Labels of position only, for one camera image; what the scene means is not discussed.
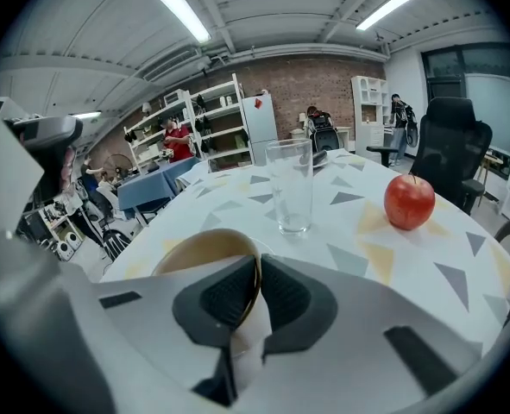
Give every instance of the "round table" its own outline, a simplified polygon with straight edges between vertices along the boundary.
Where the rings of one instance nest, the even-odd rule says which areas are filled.
[[[345,150],[315,171],[312,227],[285,236],[266,167],[209,173],[187,187],[115,260],[102,281],[149,276],[187,237],[228,228],[262,253],[305,260],[381,282],[449,325],[482,353],[510,308],[510,256],[470,216],[437,196],[419,229],[391,226],[383,195],[398,173]]]

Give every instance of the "jeans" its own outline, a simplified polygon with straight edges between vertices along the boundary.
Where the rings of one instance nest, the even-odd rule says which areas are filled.
[[[404,152],[406,151],[406,144],[408,143],[406,139],[406,129],[404,128],[395,128],[393,134],[393,142],[391,143],[391,147],[398,148],[399,152],[393,155],[393,161],[400,161],[404,158]]]

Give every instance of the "red shirt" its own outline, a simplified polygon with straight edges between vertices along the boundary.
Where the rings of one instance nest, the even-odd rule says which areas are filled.
[[[183,125],[182,127],[177,127],[176,129],[172,129],[170,132],[166,132],[166,136],[173,136],[174,138],[185,138],[189,137],[189,130],[187,130],[187,126]],[[171,148],[174,151],[174,157],[170,159],[170,162],[176,162],[180,160],[185,160],[186,158],[191,158],[192,152],[189,149],[189,144],[180,144],[179,142],[169,142],[166,145],[167,148]]]

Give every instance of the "blue table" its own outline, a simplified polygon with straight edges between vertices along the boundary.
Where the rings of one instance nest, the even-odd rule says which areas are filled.
[[[118,187],[118,205],[126,217],[133,217],[137,206],[178,195],[176,178],[189,172],[199,160],[195,157],[162,166],[155,172],[140,175]]]

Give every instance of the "fluorescent light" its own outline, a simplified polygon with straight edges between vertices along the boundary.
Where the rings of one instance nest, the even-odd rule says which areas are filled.
[[[373,12],[366,20],[364,20],[362,23],[356,26],[356,29],[365,31],[371,25],[378,22],[381,18],[383,18],[387,14],[390,14],[407,1],[409,0],[389,0],[388,2],[384,3],[380,8],[378,8],[375,12]]]
[[[88,118],[97,118],[101,115],[101,110],[96,110],[95,112],[85,112],[83,114],[71,114],[72,116],[76,116],[79,120],[87,120]]]
[[[186,0],[161,0],[178,19],[184,23],[199,43],[204,43],[211,39],[211,35],[199,20],[199,17],[193,12],[192,7]]]

